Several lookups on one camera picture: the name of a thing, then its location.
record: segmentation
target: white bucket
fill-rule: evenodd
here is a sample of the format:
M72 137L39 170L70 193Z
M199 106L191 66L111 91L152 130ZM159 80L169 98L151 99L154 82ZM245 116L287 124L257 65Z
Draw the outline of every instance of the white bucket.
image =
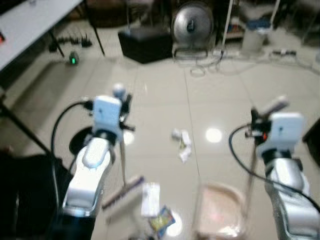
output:
M247 54L260 53L269 32L269 28L257 28L255 30L246 28L242 42L242 52Z

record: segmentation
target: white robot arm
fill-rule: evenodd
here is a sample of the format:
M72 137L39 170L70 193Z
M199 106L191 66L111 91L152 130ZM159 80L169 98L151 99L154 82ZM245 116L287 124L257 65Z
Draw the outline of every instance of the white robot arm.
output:
M309 196L302 163L292 158L305 120L299 113L276 112L287 105L280 98L263 113L253 108L246 135L255 139L256 154L264 161L267 179ZM320 240L320 213L308 199L278 184L266 183L265 189L272 202L279 240Z
M92 139L76 157L76 172L69 183L63 204L63 214L94 218L100 208L100 198L106 174L115 157L114 145L123 140L124 120L129 113L131 96L116 85L114 96L97 96L93 101Z

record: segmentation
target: metal pole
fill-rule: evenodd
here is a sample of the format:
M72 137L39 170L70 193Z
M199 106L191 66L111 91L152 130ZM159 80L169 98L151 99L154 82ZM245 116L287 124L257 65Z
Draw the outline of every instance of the metal pole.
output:
M40 139L26 125L24 125L4 104L0 101L1 113L8 117L19 129L21 129L30 139L32 139L46 154L51 155L51 151L40 141Z
M126 149L125 149L125 140L122 138L120 142L120 156L121 156L121 169L122 169L122 179L124 186L127 184L126 178Z
M233 5L234 5L234 0L230 0L228 14L226 16L226 22L225 22L225 26L224 26L224 33L223 33L223 39L222 39L222 50L225 50L227 32L228 32L228 27L229 27L229 23L230 23L230 17L231 17L231 11L232 11Z
M274 6L274 9L273 9L273 12L272 12L272 15L271 15L271 19L270 19L271 26L274 23L274 20L275 20L275 17L276 17L276 14L277 14L277 11L278 11L278 8L279 8L279 5L280 5L280 1L281 0L276 0L276 2L275 2L275 6Z
M254 143L252 154L251 154L251 164L250 164L250 170L251 172L255 173L257 168L257 155L256 155L256 144ZM249 208L251 205L251 199L252 199L252 189L254 186L254 176L249 174L248 182L247 182L247 188L245 191L245 207L244 207L244 214L245 218L247 219L249 216Z
M128 32L130 32L130 19L129 19L129 0L126 0L126 24L128 26Z

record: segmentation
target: table leg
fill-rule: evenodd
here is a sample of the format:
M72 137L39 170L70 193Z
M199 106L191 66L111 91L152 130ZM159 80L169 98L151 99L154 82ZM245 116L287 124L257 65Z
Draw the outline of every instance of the table leg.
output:
M225 50L225 47L226 47L225 46L226 45L226 38L227 38L228 27L229 27L229 23L230 23L231 11L232 11L233 5L234 5L234 0L230 0L229 1L228 14L227 14L226 21L225 21L225 26L224 26L223 38L222 38L222 50Z
M255 173L257 168L257 155L256 155L256 144L253 145L253 150L251 154L251 163L250 163L250 170L251 172ZM254 187L254 176L252 174L248 177L248 182L245 191L245 218L248 219L249 217L249 210L251 206L251 199L252 199L252 192Z
M98 39L98 42L99 42L99 46L100 46L101 52L102 52L103 56L105 56L105 51L104 51L104 48L102 47L102 44L101 44L101 41L100 41L100 37L99 37L98 32L97 32L97 28L94 25L94 23L92 21L92 18L91 18L90 9L88 7L87 0L84 0L83 2L84 2L84 7L85 7L85 11L86 11L86 15L88 17L89 23L93 27L95 36L96 36L96 38Z
M280 0L276 0L275 5L274 5L274 9L273 9L273 12L272 12L272 16L271 16L271 19L270 19L271 26L274 23L277 11L279 9L279 5L280 5Z
M59 45L59 43L58 43L58 41L57 41L57 39L56 39L55 35L52 33L52 31L51 31L51 30L49 31L49 34L50 34L50 36L51 36L51 38L52 38L53 42L55 43L56 47L58 48L58 50L59 50L59 52L60 52L61 56L64 58L64 57L65 57L64 52L61 50L60 45Z
M19 129L23 131L31 140L33 140L46 154L50 155L51 151L40 141L40 139L24 125L1 101L0 111L4 117L8 117Z
M82 17L83 17L83 14L82 14L81 6L77 6L77 7L75 8L75 10L76 10L76 12L79 14L80 18L82 18Z

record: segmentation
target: tile floor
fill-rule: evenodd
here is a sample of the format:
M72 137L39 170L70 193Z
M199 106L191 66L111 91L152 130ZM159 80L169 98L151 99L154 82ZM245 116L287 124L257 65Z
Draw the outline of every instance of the tile floor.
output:
M92 48L77 49L79 65L69 66L58 54L44 52L8 91L6 103L49 145L53 124L65 106L81 96L110 94L114 83L123 83L133 93L128 122L136 125L134 141L126 148L127 174L142 174L147 181L160 183L160 205L169 206L181 218L179 235L166 235L165 240L194 239L193 219L200 184L222 182L245 190L248 176L232 158L227 141L231 130L250 120L252 105L261 107L285 94L291 102L286 111L303 113L306 130L320 117L320 77L307 70L224 60L220 71L193 77L190 67L181 67L171 59L141 65L123 57L119 29L99 29L106 52L103 57L86 22L67 26L61 35L75 26L88 33L95 43ZM278 29L270 36L265 51L282 47L297 49L298 55L309 62L317 52L316 48L302 47L298 38ZM63 50L68 52L71 48L64 46ZM68 150L71 137L91 121L86 112L75 109L61 122L56 153L63 157L66 166L72 159ZM0 127L0 146L12 145L16 154L41 152L12 123L2 121ZM192 156L185 164L177 157L178 144L171 140L173 128L190 133ZM220 142L207 141L209 128L221 131ZM235 140L235 149L246 162L251 146L252 142L243 136ZM320 203L320 169L302 143L296 154L301 157L311 183L311 195ZM264 173L261 161L258 172ZM118 160L105 180L104 195L121 184ZM92 239L125 240L133 233L149 231L140 217L140 207L140 198L131 196L111 212L100 212ZM272 205L260 181L254 183L247 239L277 239Z

